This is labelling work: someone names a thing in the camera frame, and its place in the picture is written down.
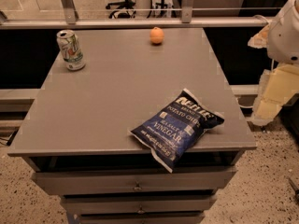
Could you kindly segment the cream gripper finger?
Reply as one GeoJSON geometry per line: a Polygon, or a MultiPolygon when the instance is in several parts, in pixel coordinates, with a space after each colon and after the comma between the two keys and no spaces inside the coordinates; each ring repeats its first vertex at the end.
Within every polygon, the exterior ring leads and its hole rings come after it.
{"type": "Polygon", "coordinates": [[[260,78],[258,96],[253,104],[251,122],[265,126],[281,108],[299,92],[299,65],[280,63],[272,71],[264,70],[260,78]]]}
{"type": "Polygon", "coordinates": [[[248,46],[255,49],[266,48],[268,43],[268,32],[269,25],[265,25],[265,27],[262,30],[260,30],[249,40],[248,46]]]}

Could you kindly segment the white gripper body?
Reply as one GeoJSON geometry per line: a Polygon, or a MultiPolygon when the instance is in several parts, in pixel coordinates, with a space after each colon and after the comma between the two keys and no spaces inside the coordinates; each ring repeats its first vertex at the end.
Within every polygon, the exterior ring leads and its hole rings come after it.
{"type": "Polygon", "coordinates": [[[299,64],[299,0],[288,0],[271,21],[268,57],[279,63],[299,64]]]}

